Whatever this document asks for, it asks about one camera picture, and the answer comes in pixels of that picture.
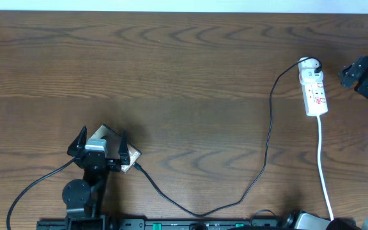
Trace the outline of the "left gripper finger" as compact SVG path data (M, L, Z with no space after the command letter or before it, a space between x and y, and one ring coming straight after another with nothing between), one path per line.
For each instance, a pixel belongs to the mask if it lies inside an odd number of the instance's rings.
M78 136L69 145L67 154L71 157L77 157L79 153L84 149L87 141L87 128L83 126Z
M121 165L130 164L130 154L129 154L128 145L127 145L127 133L125 130L123 131L122 136L121 136L121 142L119 145L118 154L120 156L119 160L120 160Z

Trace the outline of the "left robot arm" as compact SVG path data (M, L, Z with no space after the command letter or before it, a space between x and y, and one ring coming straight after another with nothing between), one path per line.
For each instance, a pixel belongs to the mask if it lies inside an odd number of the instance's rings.
M62 192L66 204L66 229L117 229L110 215L102 213L109 173L121 172L130 163L127 133L108 129L99 139L87 138L84 126L69 145L67 154L84 170L83 178L67 183Z

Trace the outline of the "white power strip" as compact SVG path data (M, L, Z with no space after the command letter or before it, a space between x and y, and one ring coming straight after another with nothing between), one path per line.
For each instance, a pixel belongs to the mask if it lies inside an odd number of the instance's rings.
M302 70L299 74L299 81L302 86L306 115L316 117L328 112L323 72L314 73L314 70Z

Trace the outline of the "white usb wall charger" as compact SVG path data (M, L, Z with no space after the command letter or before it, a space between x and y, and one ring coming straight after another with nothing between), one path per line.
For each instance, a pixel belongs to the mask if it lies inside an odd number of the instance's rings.
M301 85L315 84L323 81L322 64L314 57L300 58L298 69Z

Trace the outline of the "smartphone with brown screen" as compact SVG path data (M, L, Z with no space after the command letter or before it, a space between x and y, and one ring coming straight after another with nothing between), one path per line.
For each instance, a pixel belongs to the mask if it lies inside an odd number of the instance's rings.
M114 130L105 124L102 124L98 130L90 137L93 139L105 139L107 141L107 158L116 158L119 160L120 156L118 154L119 145L121 142L121 136L117 134ZM121 165L122 173L126 174L136 163L136 161L141 157L142 153L135 146L127 142L128 150L130 154L130 164Z

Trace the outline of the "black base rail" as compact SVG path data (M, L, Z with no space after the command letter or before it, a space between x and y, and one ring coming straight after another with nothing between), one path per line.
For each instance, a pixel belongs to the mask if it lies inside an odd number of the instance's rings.
M36 229L102 229L102 230L225 230L225 229L358 229L352 219L328 220L298 210L281 217L270 210L259 210L250 219L116 219L107 216L98 218L70 218L64 220L40 220Z

